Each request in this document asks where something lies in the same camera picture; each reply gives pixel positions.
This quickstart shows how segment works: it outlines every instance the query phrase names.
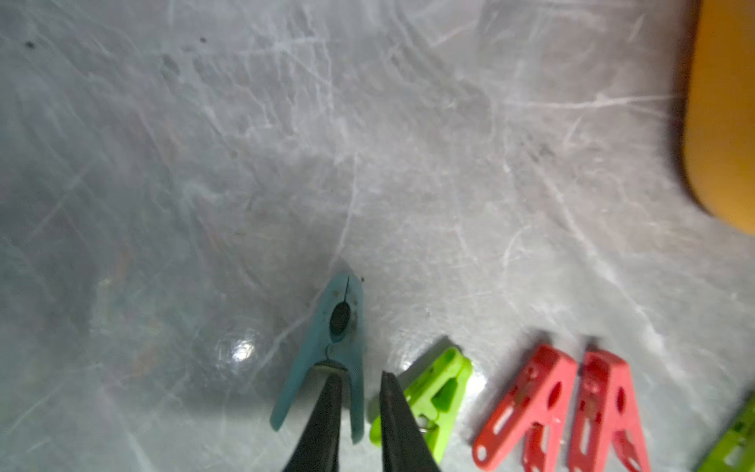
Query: green clothespin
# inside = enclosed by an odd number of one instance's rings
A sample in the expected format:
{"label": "green clothespin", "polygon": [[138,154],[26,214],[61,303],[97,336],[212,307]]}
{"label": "green clothespin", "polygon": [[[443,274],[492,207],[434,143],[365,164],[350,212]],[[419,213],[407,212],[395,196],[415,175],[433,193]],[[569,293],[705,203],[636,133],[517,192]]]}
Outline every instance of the green clothespin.
{"label": "green clothespin", "polygon": [[[450,347],[404,390],[414,418],[427,419],[427,426],[422,425],[421,430],[438,464],[443,459],[471,375],[472,362],[459,349]],[[372,423],[370,441],[376,446],[382,443],[379,416]]]}
{"label": "green clothespin", "polygon": [[755,471],[755,393],[698,472]]}

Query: clothespin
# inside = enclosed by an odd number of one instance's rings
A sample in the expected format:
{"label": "clothespin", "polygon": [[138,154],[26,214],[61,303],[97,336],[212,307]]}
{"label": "clothespin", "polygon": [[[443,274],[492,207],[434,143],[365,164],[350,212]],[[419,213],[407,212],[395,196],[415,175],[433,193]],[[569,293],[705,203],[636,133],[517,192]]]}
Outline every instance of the clothespin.
{"label": "clothespin", "polygon": [[274,430],[283,424],[308,371],[314,366],[329,366],[343,369],[348,375],[351,440],[356,444],[362,439],[365,433],[363,310],[364,294],[359,278],[345,273],[333,277],[320,295],[310,332],[273,408],[270,425]]}
{"label": "clothespin", "polygon": [[755,470],[755,393],[734,420],[698,472],[753,472]]}
{"label": "clothespin", "polygon": [[[404,390],[414,417],[427,420],[427,426],[421,429],[424,430],[427,447],[438,464],[451,438],[451,429],[471,375],[472,362],[459,349],[450,347]],[[380,416],[372,423],[370,440],[376,446],[382,443]]]}
{"label": "clothespin", "polygon": [[494,470],[524,436],[526,472],[553,472],[576,375],[570,356],[541,344],[475,440],[477,467]]}
{"label": "clothespin", "polygon": [[631,472],[650,472],[629,364],[608,351],[588,352],[577,401],[571,472],[602,472],[611,443]]}

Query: scratched surface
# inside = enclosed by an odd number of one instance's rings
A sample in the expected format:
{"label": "scratched surface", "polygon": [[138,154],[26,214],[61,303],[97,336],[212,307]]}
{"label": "scratched surface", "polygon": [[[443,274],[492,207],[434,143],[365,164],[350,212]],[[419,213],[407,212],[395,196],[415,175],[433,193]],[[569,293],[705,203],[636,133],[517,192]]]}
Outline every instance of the scratched surface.
{"label": "scratched surface", "polygon": [[4,0],[0,470],[280,470],[343,264],[368,398],[443,336],[474,363],[445,472],[545,332],[627,359],[653,468],[694,467],[755,378],[755,240],[677,172],[693,6]]}

